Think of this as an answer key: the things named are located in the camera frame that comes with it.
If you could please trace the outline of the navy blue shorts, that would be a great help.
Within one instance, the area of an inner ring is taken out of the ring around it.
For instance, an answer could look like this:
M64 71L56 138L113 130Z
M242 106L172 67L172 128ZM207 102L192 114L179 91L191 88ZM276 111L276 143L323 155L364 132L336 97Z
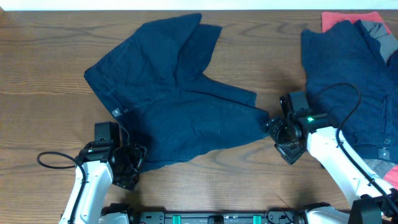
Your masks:
M265 137L269 114L257 95L204 74L220 33L201 14L147 22L85 72L131 141L147 148L143 171Z

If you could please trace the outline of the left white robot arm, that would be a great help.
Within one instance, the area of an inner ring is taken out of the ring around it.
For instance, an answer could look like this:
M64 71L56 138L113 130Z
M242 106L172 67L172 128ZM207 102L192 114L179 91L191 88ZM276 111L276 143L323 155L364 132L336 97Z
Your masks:
M134 223L126 203L104 200L112 185L132 190L147 149L138 144L121 146L113 140L89 142L76 157L75 183L60 223Z

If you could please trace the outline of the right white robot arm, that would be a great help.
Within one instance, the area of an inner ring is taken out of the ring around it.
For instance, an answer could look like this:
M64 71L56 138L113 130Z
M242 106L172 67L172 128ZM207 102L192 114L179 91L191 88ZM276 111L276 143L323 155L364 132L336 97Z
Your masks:
M380 178L333 127L326 114L270 119L262 130L290 165L304 152L330 174L350 209L315 203L295 212L290 223L397 223L397 189Z

